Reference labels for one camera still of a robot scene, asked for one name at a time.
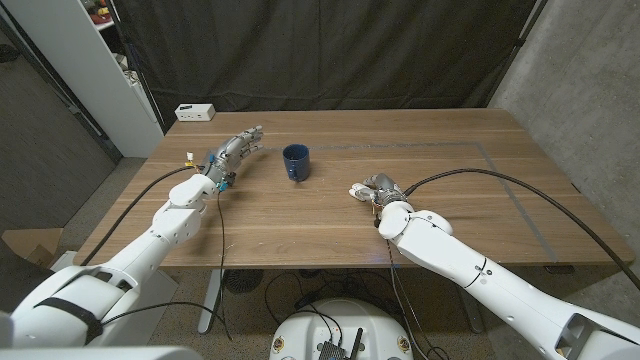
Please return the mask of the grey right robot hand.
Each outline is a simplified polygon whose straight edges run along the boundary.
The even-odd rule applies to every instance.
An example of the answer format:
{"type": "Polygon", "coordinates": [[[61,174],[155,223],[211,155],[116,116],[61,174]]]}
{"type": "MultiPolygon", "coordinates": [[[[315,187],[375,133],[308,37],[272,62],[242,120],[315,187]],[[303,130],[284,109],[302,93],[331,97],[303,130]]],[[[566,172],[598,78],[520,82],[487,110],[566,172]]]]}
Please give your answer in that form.
{"type": "Polygon", "coordinates": [[[392,202],[406,202],[407,197],[401,188],[386,174],[379,173],[355,183],[349,194],[362,202],[369,202],[375,207],[384,208],[392,202]]]}

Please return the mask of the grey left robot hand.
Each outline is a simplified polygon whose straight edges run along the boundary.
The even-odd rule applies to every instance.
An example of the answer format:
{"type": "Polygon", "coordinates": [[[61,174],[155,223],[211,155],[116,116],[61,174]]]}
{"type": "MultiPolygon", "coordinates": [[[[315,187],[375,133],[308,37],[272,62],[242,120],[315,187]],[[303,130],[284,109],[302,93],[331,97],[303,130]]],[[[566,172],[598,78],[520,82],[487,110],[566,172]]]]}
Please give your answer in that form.
{"type": "Polygon", "coordinates": [[[247,129],[229,138],[217,149],[207,152],[201,163],[202,171],[215,183],[219,192],[235,182],[235,171],[241,161],[262,148],[262,129],[261,125],[247,129]]]}

